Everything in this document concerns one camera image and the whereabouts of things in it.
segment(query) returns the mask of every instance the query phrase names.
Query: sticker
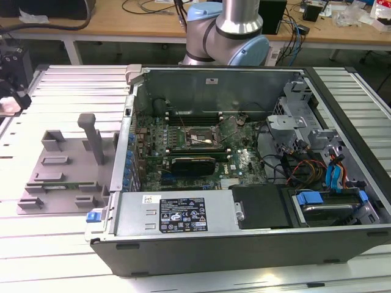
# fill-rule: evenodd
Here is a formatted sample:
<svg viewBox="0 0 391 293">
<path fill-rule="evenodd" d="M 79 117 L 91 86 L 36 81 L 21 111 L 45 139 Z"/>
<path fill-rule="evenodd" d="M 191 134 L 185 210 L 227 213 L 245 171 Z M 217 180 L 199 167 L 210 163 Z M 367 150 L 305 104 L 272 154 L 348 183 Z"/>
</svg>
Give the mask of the sticker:
<svg viewBox="0 0 391 293">
<path fill-rule="evenodd" d="M 206 79 L 206 84 L 218 84 L 219 79 L 218 78 L 207 78 Z"/>
<path fill-rule="evenodd" d="M 43 186 L 43 189 L 57 190 L 57 189 L 67 189 L 67 187 L 66 186 Z"/>
<path fill-rule="evenodd" d="M 159 203 L 161 195 L 143 195 L 142 203 Z"/>
<path fill-rule="evenodd" d="M 160 200 L 159 221 L 162 233 L 208 231 L 205 200 L 203 198 Z"/>
</svg>

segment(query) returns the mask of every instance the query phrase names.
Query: green circuit board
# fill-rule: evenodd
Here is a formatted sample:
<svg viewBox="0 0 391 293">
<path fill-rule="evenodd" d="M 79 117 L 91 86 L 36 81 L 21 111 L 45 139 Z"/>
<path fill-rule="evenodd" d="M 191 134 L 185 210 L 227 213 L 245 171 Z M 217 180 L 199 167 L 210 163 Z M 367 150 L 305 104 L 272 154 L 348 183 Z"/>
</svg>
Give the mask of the green circuit board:
<svg viewBox="0 0 391 293">
<path fill-rule="evenodd" d="M 237 184 L 265 183 L 266 172 L 254 150 L 259 122 L 239 120 L 239 115 L 227 115 L 214 126 L 184 127 L 170 126 L 161 118 L 139 118 L 139 158 L 146 170 L 141 176 L 142 191 L 223 189 L 225 179 Z M 176 157 L 212 157 L 216 160 L 214 173 L 174 176 L 170 166 Z"/>
</svg>

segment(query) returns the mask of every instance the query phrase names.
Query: workbench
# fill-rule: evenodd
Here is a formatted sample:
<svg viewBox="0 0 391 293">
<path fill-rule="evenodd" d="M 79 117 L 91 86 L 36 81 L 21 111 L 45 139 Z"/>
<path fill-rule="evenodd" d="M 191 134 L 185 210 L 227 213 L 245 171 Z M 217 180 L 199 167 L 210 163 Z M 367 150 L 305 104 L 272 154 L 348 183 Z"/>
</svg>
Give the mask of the workbench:
<svg viewBox="0 0 391 293">
<path fill-rule="evenodd" d="M 85 241 L 86 215 L 17 215 L 16 203 L 42 151 L 45 130 L 59 129 L 65 138 L 84 137 L 77 125 L 79 114 L 93 112 L 102 137 L 119 131 L 129 91 L 125 68 L 51 66 L 37 71 L 30 86 L 30 108 L 0 126 L 1 292 L 378 292 L 391 288 L 391 244 L 372 248 L 346 264 L 124 279 L 113 275 Z M 315 70 L 391 172 L 390 114 L 379 110 L 384 105 L 381 99 L 344 68 Z M 327 113 L 320 112 L 326 119 Z"/>
<path fill-rule="evenodd" d="M 135 15 L 122 10 L 122 2 L 123 0 L 97 0 L 90 24 L 81 31 L 29 29 L 14 32 L 13 36 L 20 39 L 60 40 L 65 44 L 72 65 L 82 64 L 77 41 L 186 43 L 186 34 L 179 24 L 174 8 L 170 9 L 174 15 Z M 298 0 L 288 0 L 288 10 L 298 2 Z M 147 7 L 152 10 L 165 6 L 169 5 L 147 4 Z M 135 1 L 130 1 L 126 8 L 141 11 Z M 290 10 L 290 14 L 299 24 L 310 28 L 310 33 L 303 44 L 305 48 L 391 51 L 391 34 L 381 33 L 367 24 L 362 24 L 361 27 L 336 27 L 332 24 L 331 18 L 319 17 L 318 21 L 313 23 L 303 21 L 302 14 L 294 9 Z M 73 20 L 52 21 L 66 26 L 82 23 Z M 17 23 L 20 21 L 16 18 L 0 18 L 1 26 Z M 277 35 L 267 35 L 270 50 L 265 65 L 276 64 L 279 51 L 288 44 L 290 37 L 291 31 L 287 24 L 281 25 Z"/>
</svg>

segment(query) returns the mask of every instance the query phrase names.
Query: black device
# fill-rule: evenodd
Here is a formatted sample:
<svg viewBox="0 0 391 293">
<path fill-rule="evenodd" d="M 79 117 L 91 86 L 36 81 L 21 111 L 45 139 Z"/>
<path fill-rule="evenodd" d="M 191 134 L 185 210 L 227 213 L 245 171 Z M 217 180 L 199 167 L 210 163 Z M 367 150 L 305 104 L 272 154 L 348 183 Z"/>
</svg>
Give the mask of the black device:
<svg viewBox="0 0 391 293">
<path fill-rule="evenodd" d="M 277 35 L 287 0 L 261 0 L 258 13 L 263 19 L 262 34 Z"/>
<path fill-rule="evenodd" d="M 303 20 L 316 22 L 323 6 L 307 4 L 303 13 Z"/>
<path fill-rule="evenodd" d="M 87 0 L 89 9 L 96 0 Z M 87 9 L 84 0 L 0 0 L 0 17 L 18 17 L 19 9 L 32 15 L 84 20 Z"/>
<path fill-rule="evenodd" d="M 310 32 L 310 28 L 307 26 L 303 26 L 302 24 L 298 25 L 298 29 L 301 35 L 308 35 L 308 33 Z"/>
<path fill-rule="evenodd" d="M 0 50 L 0 115 L 5 112 L 6 117 L 13 116 L 30 106 L 27 89 L 31 81 L 32 67 L 28 51 L 20 46 L 3 47 Z M 4 100 L 1 99 L 10 96 L 14 101 L 8 101 L 8 108 L 3 109 Z"/>
</svg>

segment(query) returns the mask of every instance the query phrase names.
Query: motherboard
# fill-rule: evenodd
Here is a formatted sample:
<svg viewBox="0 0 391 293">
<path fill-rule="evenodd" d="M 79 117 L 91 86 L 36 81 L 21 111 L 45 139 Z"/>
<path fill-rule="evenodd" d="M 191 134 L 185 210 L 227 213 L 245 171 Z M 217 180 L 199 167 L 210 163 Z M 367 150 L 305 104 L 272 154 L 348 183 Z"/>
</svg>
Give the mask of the motherboard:
<svg viewBox="0 0 391 293">
<path fill-rule="evenodd" d="M 259 121 L 247 117 L 152 117 L 139 114 L 141 191 L 219 190 L 267 182 L 254 143 Z"/>
</svg>

